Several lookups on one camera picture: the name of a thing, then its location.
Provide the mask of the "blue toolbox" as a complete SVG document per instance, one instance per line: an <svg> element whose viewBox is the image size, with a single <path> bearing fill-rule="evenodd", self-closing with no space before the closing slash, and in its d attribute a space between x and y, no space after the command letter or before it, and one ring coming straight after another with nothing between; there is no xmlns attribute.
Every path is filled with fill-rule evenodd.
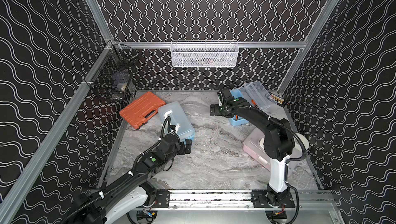
<svg viewBox="0 0 396 224"><path fill-rule="evenodd" d="M252 106L259 108L268 115L272 115L271 112L275 109L275 100L260 81L245 83L240 88L234 88L230 92L235 99L244 98Z"/></svg>
<svg viewBox="0 0 396 224"><path fill-rule="evenodd" d="M161 106L158 109L158 114L161 122L168 116L171 117L171 125L175 125L175 133L181 141L184 142L187 139L194 140L195 130L179 102L174 101Z"/></svg>

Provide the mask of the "pink toolbox with clear lid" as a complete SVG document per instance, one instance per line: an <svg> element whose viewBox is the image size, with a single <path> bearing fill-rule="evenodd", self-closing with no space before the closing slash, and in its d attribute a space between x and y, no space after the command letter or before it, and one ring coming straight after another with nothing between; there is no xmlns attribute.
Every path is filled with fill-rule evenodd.
<svg viewBox="0 0 396 224"><path fill-rule="evenodd" d="M263 132L255 128L253 132L244 140L243 150L254 160L256 160L266 170L271 171L270 157L264 150L264 134ZM298 158L302 155L300 145L295 141L295 147L291 158ZM298 162L290 162L288 166L288 176L292 174Z"/></svg>

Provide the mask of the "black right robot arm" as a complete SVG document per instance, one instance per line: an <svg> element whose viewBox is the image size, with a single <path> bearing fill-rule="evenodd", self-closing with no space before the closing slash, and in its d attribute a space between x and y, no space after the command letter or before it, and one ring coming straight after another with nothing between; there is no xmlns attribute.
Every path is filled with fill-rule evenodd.
<svg viewBox="0 0 396 224"><path fill-rule="evenodd" d="M303 161L307 155L301 136L291 129L288 120L272 117L242 97L235 98L228 89L218 89L219 104L210 106L210 115L242 117L261 130L264 150L271 159L268 190L280 194L292 188L288 183L289 163Z"/></svg>

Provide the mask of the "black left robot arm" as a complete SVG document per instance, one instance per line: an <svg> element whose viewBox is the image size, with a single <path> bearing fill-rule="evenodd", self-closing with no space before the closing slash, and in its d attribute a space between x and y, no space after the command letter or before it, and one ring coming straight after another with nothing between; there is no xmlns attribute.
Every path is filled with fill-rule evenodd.
<svg viewBox="0 0 396 224"><path fill-rule="evenodd" d="M158 141L136 157L132 168L103 189L78 196L61 223L113 224L137 207L150 209L156 203L156 189L149 181L168 171L166 165L173 164L176 156L190 154L191 144L190 140L181 141L167 117Z"/></svg>

